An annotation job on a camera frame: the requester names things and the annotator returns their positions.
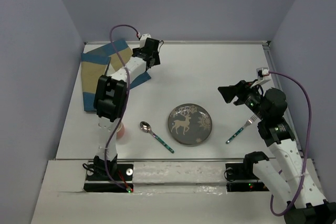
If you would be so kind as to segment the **blue and tan cloth placemat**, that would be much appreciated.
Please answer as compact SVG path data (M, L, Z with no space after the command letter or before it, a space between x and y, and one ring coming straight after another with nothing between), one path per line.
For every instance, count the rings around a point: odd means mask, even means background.
M127 63L132 56L132 49L123 39L81 54L81 82L84 111L95 111L93 103L99 77L105 75L107 70L109 70L110 73L114 73L122 67L117 54L120 54L125 63Z

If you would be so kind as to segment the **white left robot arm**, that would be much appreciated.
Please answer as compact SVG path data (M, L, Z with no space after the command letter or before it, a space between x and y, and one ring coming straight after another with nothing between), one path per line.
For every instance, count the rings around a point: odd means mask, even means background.
M111 179L116 174L116 131L125 112L130 85L148 69L160 64L159 47L159 40L148 34L142 36L128 62L121 61L122 67L118 71L98 79L93 105L99 119L99 147L93 166L104 179Z

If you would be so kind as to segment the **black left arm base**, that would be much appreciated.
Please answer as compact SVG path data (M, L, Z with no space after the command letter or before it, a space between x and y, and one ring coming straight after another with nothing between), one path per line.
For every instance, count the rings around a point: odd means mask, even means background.
M93 162L84 163L86 177L83 190L87 193L132 193L134 165L131 163L121 163L117 171L112 175L111 180L106 172L99 171L93 166Z

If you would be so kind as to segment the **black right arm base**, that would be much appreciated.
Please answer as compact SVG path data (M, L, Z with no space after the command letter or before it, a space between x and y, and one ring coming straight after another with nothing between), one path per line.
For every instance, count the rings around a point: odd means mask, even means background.
M269 191L255 175L245 170L243 163L227 163L223 173L228 193Z

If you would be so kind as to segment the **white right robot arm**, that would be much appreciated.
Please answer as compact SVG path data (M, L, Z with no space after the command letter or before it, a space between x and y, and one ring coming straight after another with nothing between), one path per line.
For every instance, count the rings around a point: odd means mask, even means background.
M276 88L266 92L259 88L255 81L218 88L226 103L246 105L260 119L258 133L281 168L276 171L265 153L252 152L245 155L241 171L248 178L260 179L271 199L286 207L279 213L285 223L334 223L335 203L329 202L313 181L283 116L286 95Z

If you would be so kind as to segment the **grey reindeer plate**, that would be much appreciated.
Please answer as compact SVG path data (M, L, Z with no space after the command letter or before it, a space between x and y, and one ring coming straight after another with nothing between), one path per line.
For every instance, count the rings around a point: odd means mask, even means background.
M213 123L210 114L203 107L186 103L175 107L170 112L167 127L178 143L196 146L209 138Z

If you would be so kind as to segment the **pink mug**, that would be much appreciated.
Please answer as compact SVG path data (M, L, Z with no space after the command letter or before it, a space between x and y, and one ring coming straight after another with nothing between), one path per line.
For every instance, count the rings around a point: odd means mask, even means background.
M117 140L122 138L125 132L125 128L123 123L121 122L118 129L117 129Z

